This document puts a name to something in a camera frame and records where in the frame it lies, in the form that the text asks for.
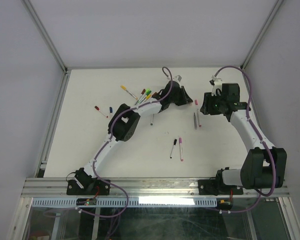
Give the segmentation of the pink capped marker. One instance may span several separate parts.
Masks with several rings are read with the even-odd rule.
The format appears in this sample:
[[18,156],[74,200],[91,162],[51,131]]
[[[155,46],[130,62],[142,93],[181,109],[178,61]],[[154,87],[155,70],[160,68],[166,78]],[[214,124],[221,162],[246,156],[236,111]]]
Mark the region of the pink capped marker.
[[199,128],[201,128],[202,125],[201,125],[201,122],[200,122],[200,111],[199,111],[198,108],[196,109],[196,116],[197,116],[197,124],[198,124]]

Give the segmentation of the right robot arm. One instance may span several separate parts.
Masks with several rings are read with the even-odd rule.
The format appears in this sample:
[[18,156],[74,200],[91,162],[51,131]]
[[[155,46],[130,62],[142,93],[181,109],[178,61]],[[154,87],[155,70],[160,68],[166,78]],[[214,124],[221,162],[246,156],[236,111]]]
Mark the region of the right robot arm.
[[255,190],[269,197],[284,182],[287,152],[275,147],[256,126],[250,116],[249,102],[240,100],[237,83],[216,83],[211,92],[206,92],[200,112],[204,115],[223,115],[238,132],[247,151],[240,169],[220,169],[213,187],[220,194],[231,187]]

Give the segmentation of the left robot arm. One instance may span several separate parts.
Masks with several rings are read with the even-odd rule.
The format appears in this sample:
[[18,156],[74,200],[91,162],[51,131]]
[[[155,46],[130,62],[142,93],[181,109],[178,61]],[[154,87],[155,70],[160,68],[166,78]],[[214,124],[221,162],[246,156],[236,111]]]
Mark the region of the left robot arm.
[[111,187],[121,189],[109,179],[98,176],[97,169],[110,158],[118,146],[131,139],[141,117],[161,113],[171,104],[183,106],[192,102],[185,87],[171,80],[164,89],[154,93],[142,103],[133,106],[121,104],[108,124],[103,145],[85,166],[73,172],[73,179],[67,181],[66,194],[68,196],[108,196]]

